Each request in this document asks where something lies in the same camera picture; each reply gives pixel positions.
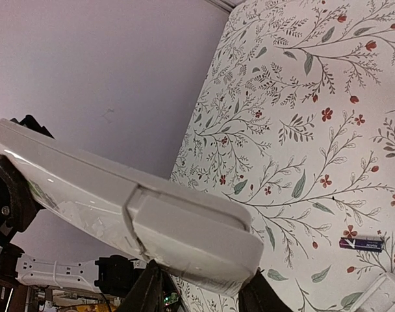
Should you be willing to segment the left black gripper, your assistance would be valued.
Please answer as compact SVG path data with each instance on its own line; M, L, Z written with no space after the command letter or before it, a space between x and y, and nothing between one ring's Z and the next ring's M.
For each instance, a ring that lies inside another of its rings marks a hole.
M28 228L41 209L23 174L0 154L0 260L3 248Z

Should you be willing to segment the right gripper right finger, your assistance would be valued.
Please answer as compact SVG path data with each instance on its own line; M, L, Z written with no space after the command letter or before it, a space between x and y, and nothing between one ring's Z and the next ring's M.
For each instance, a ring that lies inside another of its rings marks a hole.
M239 312L292 312L276 294L262 270L257 269L252 280L238 293Z

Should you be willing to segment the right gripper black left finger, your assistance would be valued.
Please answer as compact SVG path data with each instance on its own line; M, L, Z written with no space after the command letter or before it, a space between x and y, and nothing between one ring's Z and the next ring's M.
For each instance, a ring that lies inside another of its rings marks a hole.
M150 261L141 273L118 311L179 311L180 295L167 273L156 261Z

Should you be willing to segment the white remote with screen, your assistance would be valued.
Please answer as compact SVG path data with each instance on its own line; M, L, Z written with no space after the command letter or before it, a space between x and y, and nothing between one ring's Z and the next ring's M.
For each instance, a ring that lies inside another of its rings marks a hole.
M37 128L12 124L20 133L25 130L33 135L39 133ZM80 181L79 173L70 170L74 164L71 156L80 152L93 154L65 146L48 134L38 138L36 144L22 144L12 133L1 129L0 149L6 154L17 153L54 176L54 182L46 182L42 187L53 193L63 212L45 210L101 242L108 235L123 237L105 213L72 204L72 191L58 193L62 181L75 183L83 190L98 185ZM116 210L122 215L123 228L133 229L146 263L154 260L163 270L202 289L224 296L236 295L255 275L263 252L261 240L251 233L251 215L247 209L144 172L138 171L138 179L138 188L125 189L127 201L118 203ZM126 256L117 251L117 255Z

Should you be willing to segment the purple black AA battery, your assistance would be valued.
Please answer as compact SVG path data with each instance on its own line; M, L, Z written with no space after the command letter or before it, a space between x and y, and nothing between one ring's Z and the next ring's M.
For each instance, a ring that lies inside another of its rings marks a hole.
M347 250L381 253L384 243L381 240L341 238L339 247Z

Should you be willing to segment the plain white remote control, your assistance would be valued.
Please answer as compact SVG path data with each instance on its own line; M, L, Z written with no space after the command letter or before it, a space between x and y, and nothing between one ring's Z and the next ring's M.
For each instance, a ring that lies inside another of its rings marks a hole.
M378 277L351 306L357 312L395 312L395 274Z

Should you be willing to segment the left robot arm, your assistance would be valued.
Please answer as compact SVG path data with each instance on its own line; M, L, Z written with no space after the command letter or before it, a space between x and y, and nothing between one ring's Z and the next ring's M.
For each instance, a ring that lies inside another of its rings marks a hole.
M45 128L38 126L39 133L24 133L12 122L0 122L0 129L12 133L22 144L36 144L46 135ZM118 203L125 204L125 189L135 191L139 186L138 171L125 168L107 159L80 152L71 156L71 172L79 173L80 181L97 183L96 187L83 190L75 183L62 181L59 194L69 190L74 193L72 204L105 213L116 223L121 239L111 235L102 241L119 249L126 256L112 255L95 261L65 264L42 261L31 257L10 243L17 232L24 232L38 211L49 209L59 215L63 209L53 198L52 192L42 187L55 178L40 166L34 166L17 153L6 154L0 149L0 274L13 278L22 285L53 286L65 289L83 289L92 293L124 297L135 283L138 272L146 258L133 229L122 226L122 215L117 212Z

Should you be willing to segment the floral patterned table mat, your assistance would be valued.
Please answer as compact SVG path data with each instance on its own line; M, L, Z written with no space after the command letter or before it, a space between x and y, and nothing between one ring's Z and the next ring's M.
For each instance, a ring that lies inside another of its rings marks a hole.
M395 1L237 6L171 179L250 212L291 310L350 311L395 274Z

